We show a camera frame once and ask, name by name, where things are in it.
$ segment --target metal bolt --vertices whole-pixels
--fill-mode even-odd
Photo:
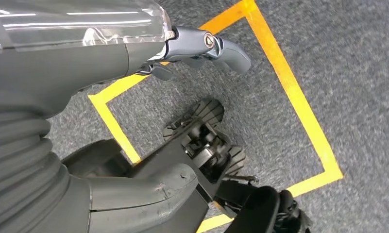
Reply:
[[[206,33],[204,35],[204,43],[206,44],[206,47],[211,49],[214,47],[214,36],[211,33]]]

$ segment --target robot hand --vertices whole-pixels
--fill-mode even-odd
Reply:
[[[187,27],[173,26],[172,30],[164,56],[148,61],[136,74],[153,74],[162,80],[170,79],[172,71],[160,62],[182,61],[190,67],[200,68],[205,61],[212,61],[218,67],[228,67],[240,74],[251,67],[245,51],[231,41]]]

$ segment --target yellow floor marking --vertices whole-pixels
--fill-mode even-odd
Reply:
[[[273,69],[296,111],[297,116],[302,122],[324,168],[323,173],[299,182],[289,187],[288,190],[296,197],[342,179],[343,174],[337,164],[333,151],[255,1],[240,1],[205,23],[200,29],[216,34],[243,17],[246,17],[264,53],[273,66]],[[98,94],[89,95],[91,102],[94,104],[113,137],[118,141],[133,163],[138,163],[140,157],[108,109],[107,103],[145,78],[146,76],[132,75],[114,82]],[[208,231],[231,221],[232,219],[225,215],[206,219],[202,222],[197,233]]]
[[[97,112],[100,114],[101,118],[104,120],[108,130],[111,132],[123,151],[127,154],[130,161],[133,164],[140,162],[140,156],[138,156],[129,139],[121,130],[120,125],[117,123],[110,109],[108,109],[107,104],[102,102],[101,99],[99,99],[97,96],[89,95],[88,97],[90,98],[94,107],[97,109]]]
[[[268,24],[263,18],[263,15],[260,13],[254,0],[243,1],[248,8],[254,8],[253,11],[246,14],[246,19],[268,60],[273,66],[274,72],[276,72],[277,77],[279,78],[291,105],[296,111],[297,116],[302,122],[324,168],[324,173],[297,183],[290,187],[289,190],[294,196],[298,196],[343,178],[343,174],[340,171],[330,144],[314,116],[310,105],[304,97],[303,91],[299,87],[299,84],[277,44],[276,39],[271,33]]]
[[[229,218],[226,215],[219,215],[219,216],[208,218],[201,223],[201,225],[197,229],[197,233],[206,232],[210,229],[222,226],[231,221],[233,221],[233,219]]]

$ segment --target transparent plastic cover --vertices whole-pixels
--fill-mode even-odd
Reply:
[[[0,0],[0,50],[163,42],[170,30],[153,0]]]

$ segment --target gray carpet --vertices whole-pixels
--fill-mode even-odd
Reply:
[[[160,0],[174,24],[199,27],[236,1]],[[344,179],[298,197],[314,233],[389,233],[389,1],[258,1],[330,142]],[[161,130],[195,102],[226,107],[223,130],[247,153],[244,174],[278,189],[323,171],[304,128],[251,28],[242,19],[220,33],[253,60],[245,75],[170,65],[176,79],[149,77],[108,103],[141,156]],[[97,93],[96,86],[87,93]],[[61,158],[111,135],[86,97],[51,119]],[[212,209],[209,216],[218,214]],[[220,233],[224,227],[210,232]]]

